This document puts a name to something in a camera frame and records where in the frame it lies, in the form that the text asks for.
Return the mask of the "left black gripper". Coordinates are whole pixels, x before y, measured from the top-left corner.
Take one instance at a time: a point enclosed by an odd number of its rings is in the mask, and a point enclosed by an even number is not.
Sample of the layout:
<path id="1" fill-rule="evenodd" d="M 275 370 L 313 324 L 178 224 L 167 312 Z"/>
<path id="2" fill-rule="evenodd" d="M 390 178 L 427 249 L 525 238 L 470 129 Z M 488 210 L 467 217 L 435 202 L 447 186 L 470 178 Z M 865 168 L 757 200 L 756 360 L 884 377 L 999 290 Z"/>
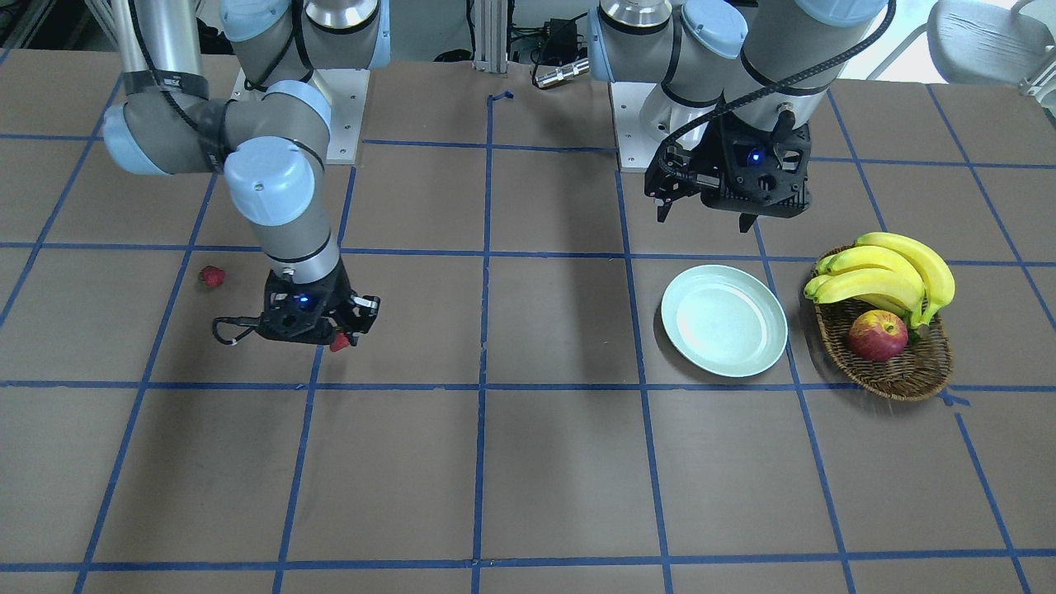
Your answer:
<path id="1" fill-rule="evenodd" d="M 812 147 L 807 124 L 789 130 L 709 124 L 693 150 L 676 148 L 663 159 L 693 180 L 679 180 L 660 164 L 650 164 L 643 192 L 655 202 L 660 224 L 667 221 L 675 200 L 698 194 L 709 208 L 740 214 L 739 233 L 751 233 L 758 217 L 789 219 L 810 208 L 807 179 Z"/>

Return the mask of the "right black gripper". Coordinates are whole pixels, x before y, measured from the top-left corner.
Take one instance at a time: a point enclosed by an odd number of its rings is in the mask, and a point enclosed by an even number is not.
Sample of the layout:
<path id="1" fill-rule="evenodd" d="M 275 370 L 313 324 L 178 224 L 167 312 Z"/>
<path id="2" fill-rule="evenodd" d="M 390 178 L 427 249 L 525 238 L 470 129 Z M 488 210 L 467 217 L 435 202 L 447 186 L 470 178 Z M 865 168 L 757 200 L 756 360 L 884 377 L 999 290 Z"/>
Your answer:
<path id="1" fill-rule="evenodd" d="M 268 341 L 329 345 L 336 331 L 355 347 L 380 314 L 380 297 L 351 287 L 343 264 L 305 285 L 269 273 L 256 332 Z"/>

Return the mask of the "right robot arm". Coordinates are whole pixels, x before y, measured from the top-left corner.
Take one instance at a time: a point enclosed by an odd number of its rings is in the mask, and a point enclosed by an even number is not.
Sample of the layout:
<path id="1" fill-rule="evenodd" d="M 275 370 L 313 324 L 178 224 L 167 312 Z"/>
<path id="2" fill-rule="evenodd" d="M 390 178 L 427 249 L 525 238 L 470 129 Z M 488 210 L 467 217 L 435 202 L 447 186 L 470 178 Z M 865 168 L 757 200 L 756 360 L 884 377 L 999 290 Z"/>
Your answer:
<path id="1" fill-rule="evenodd" d="M 209 94 L 190 1 L 113 1 L 125 101 L 103 142 L 125 172 L 215 172 L 271 270 L 256 317 L 219 317 L 276 342 L 354 346 L 380 298 L 351 287 L 322 204 L 336 103 L 324 70 L 391 58 L 385 1 L 223 1 L 219 18 L 256 101 Z"/>

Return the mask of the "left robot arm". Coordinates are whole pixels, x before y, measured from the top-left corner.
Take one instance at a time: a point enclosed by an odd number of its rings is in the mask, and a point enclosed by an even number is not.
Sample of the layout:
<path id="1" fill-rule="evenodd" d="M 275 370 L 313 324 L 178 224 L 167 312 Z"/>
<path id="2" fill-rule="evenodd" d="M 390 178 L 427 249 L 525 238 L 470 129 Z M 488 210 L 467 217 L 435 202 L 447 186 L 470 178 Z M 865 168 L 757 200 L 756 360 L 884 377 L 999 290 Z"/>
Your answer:
<path id="1" fill-rule="evenodd" d="M 595 78 L 652 83 L 659 140 L 643 193 L 664 222 L 676 200 L 791 219 L 810 208 L 809 120 L 844 68 L 883 36 L 893 1 L 600 1 Z"/>

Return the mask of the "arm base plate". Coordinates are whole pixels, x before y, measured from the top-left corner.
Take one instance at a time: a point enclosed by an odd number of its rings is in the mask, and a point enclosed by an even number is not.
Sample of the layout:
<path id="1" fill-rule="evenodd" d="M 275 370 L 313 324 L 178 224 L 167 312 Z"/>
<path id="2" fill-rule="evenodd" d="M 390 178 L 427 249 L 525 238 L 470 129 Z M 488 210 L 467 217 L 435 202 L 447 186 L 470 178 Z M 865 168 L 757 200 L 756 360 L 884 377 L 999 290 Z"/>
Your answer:
<path id="1" fill-rule="evenodd" d="M 612 82 L 610 100 L 622 172 L 645 172 L 661 140 L 696 117 L 694 109 L 672 99 L 660 83 Z"/>
<path id="2" fill-rule="evenodd" d="M 268 145 L 299 152 L 321 166 L 352 165 L 365 116 L 370 72 L 316 70 L 303 82 L 276 80 L 266 91 L 250 90 L 242 73 L 224 113 L 227 148 Z"/>

